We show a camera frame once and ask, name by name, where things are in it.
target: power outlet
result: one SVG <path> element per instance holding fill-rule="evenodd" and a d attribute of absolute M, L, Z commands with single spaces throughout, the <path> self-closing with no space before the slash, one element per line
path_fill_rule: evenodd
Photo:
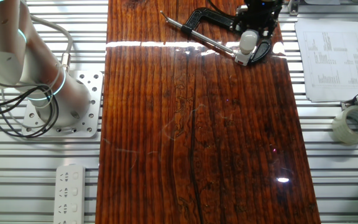
<path fill-rule="evenodd" d="M 83 224 L 85 168 L 60 166 L 56 170 L 53 224 Z"/>

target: white sensor cap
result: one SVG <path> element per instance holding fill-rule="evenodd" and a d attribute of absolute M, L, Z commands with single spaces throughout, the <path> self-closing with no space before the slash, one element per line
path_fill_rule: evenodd
<path fill-rule="evenodd" d="M 240 50 L 241 53 L 247 55 L 251 53 L 258 42 L 258 33 L 254 30 L 247 30 L 241 35 Z"/>

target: white cylinder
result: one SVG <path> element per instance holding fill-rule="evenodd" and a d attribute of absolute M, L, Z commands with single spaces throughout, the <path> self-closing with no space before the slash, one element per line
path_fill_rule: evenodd
<path fill-rule="evenodd" d="M 258 43 L 258 33 L 256 33 L 256 31 L 249 29 L 243 32 L 240 39 L 241 53 L 244 55 L 251 53 L 256 47 L 257 43 Z"/>
<path fill-rule="evenodd" d="M 348 107 L 334 118 L 333 131 L 338 140 L 346 144 L 357 144 L 358 133 L 353 131 L 346 122 L 347 118 L 352 118 L 358 123 L 358 106 Z"/>

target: slotted metal table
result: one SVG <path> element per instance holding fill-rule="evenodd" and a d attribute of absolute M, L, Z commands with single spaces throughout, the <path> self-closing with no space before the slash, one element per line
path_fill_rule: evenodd
<path fill-rule="evenodd" d="M 28 0 L 30 12 L 69 30 L 74 38 L 72 70 L 104 71 L 107 0 Z M 280 26 L 300 116 L 303 137 L 323 223 L 358 223 L 358 145 L 343 146 L 330 137 L 331 122 L 341 111 L 339 103 L 311 103 L 305 96 L 303 68 L 294 24 L 298 18 L 325 18 L 358 22 L 358 4 L 301 6 L 290 17 L 285 6 Z M 36 24 L 43 40 L 61 57 L 66 38 Z M 8 90 L 11 97 L 17 93 Z M 14 116 L 23 118 L 25 104 Z M 16 141 L 0 131 L 0 223 L 52 223 L 55 169 L 68 164 L 86 167 L 85 221 L 93 223 L 96 211 L 100 129 L 93 139 L 41 143 Z"/>

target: metal rod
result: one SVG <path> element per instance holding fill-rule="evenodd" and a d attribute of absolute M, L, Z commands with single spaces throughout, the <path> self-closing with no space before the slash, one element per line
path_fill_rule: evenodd
<path fill-rule="evenodd" d="M 161 14 L 165 17 L 165 20 L 167 20 L 167 22 L 169 22 L 170 24 L 174 25 L 175 27 L 181 29 L 181 27 L 183 26 L 183 24 L 180 24 L 179 22 L 177 21 L 174 21 L 173 19 L 169 18 L 168 16 L 166 16 L 162 11 L 160 11 Z M 197 31 L 191 31 L 191 34 L 196 36 L 197 38 L 209 43 L 209 44 L 212 44 L 213 46 L 219 48 L 219 49 L 222 49 L 230 54 L 234 54 L 234 51 L 232 49 L 230 49 L 229 47 L 226 47 L 225 45 L 223 44 L 220 44 L 218 42 L 216 42 L 215 40 L 213 39 L 210 39 L 206 36 L 204 36 L 203 34 L 200 34 L 199 32 Z"/>

